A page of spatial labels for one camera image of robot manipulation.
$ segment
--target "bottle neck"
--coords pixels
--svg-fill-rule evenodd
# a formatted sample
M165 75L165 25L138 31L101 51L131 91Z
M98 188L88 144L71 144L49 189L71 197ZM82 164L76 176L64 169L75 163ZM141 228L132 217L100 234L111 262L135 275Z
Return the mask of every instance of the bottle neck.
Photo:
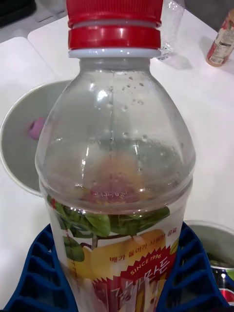
M82 58L81 71L149 71L149 58Z

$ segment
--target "bottle label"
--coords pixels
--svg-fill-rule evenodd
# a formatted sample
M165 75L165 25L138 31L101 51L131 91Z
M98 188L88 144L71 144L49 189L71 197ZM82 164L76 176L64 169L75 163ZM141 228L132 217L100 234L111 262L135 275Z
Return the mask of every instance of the bottle label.
M78 211L49 195L47 203L79 311L153 312L175 261L185 203L173 214L171 205L128 215Z
M208 52L207 58L210 62L224 64L234 49L234 23L226 18L218 35Z

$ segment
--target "metal bowl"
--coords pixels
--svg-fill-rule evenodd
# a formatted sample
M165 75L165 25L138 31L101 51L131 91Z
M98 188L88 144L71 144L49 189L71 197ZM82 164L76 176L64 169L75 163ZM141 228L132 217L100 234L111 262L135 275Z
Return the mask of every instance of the metal bowl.
M39 86L20 98L5 117L0 129L0 157L10 177L24 190L40 196L35 168L38 141L28 135L34 120L46 120L68 80Z
M234 305L234 231L211 222L186 223L201 240L221 293Z

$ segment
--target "pink object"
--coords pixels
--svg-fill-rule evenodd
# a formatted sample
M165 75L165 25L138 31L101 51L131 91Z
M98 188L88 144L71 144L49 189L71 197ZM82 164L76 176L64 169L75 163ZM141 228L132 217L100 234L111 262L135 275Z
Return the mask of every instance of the pink object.
M33 140L39 140L44 124L45 124L45 120L42 117L32 122L28 130L28 134Z

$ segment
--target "green leaf illustration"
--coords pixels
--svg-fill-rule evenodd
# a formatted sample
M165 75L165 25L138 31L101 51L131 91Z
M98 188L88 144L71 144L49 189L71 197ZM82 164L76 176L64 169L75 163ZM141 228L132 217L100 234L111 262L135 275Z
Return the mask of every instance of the green leaf illustration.
M159 221L163 220L167 216L170 215L170 209L168 207L164 207L149 213L143 214L143 218L140 220L140 230L144 231Z
M139 232L140 221L127 215L111 215L111 232L134 236Z
M73 237L77 237L77 238L92 238L93 237L93 233L90 233L89 231L87 231L87 234L81 233L81 231L79 231L79 229L75 228L74 226L70 227L70 231L72 232Z
M84 261L83 248L71 237L63 237L66 255L68 259L82 262Z
M58 219L59 225L60 225L62 230L68 230L69 229L69 227L70 227L70 223L69 222L65 221L59 215L57 215L57 219Z
M111 231L110 219L107 214L85 214L91 224L89 229L97 236L107 237Z

